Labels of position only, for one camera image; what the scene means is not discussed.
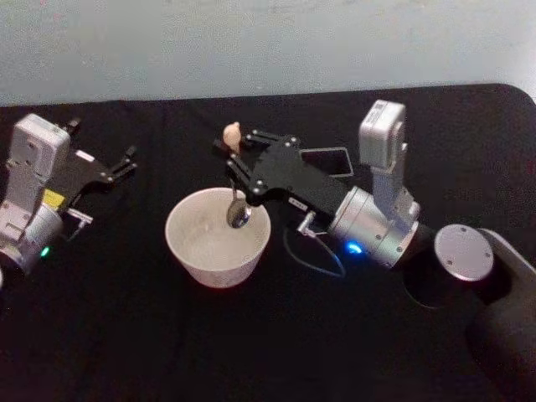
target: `metal spoon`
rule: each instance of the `metal spoon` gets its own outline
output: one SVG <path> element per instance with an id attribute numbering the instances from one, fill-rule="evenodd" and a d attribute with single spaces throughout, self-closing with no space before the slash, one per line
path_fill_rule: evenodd
<path id="1" fill-rule="evenodd" d="M 251 207 L 245 202 L 245 199 L 238 198 L 235 182 L 231 181 L 233 188 L 233 201 L 227 209 L 227 223 L 234 229 L 241 228 L 248 223 L 251 217 Z"/>

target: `blue led light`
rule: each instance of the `blue led light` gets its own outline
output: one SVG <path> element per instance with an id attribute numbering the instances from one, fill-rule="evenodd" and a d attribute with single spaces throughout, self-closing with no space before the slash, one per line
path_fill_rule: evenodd
<path id="1" fill-rule="evenodd" d="M 347 250 L 347 252 L 349 254 L 361 254 L 361 253 L 363 253 L 363 249 L 355 241 L 349 241 L 346 244 L 346 250 Z"/>

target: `black tablecloth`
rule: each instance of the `black tablecloth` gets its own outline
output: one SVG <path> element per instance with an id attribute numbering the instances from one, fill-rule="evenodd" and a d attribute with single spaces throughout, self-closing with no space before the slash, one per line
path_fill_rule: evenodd
<path id="1" fill-rule="evenodd" d="M 228 186 L 211 144 L 232 121 L 348 147 L 353 181 L 370 190 L 358 127 L 380 98 L 408 106 L 406 183 L 421 221 L 495 229 L 534 261 L 536 108 L 513 87 L 0 108 L 3 156 L 12 125 L 33 112 L 80 116 L 77 147 L 111 165 L 136 144 L 140 165 L 79 205 L 93 225 L 5 301 L 0 400 L 499 399 L 466 350 L 482 308 L 471 294 L 430 311 L 399 274 L 364 260 L 344 280 L 307 270 L 282 247 L 276 205 L 266 253 L 234 289 L 198 285 L 165 245 L 181 198 Z"/>

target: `yellow label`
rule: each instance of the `yellow label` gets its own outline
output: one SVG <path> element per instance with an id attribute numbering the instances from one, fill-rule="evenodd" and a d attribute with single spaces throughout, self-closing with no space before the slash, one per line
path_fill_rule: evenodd
<path id="1" fill-rule="evenodd" d="M 44 190 L 43 202 L 47 204 L 50 208 L 58 210 L 61 204 L 64 202 L 65 197 L 61 194 L 55 193 L 48 189 Z"/>

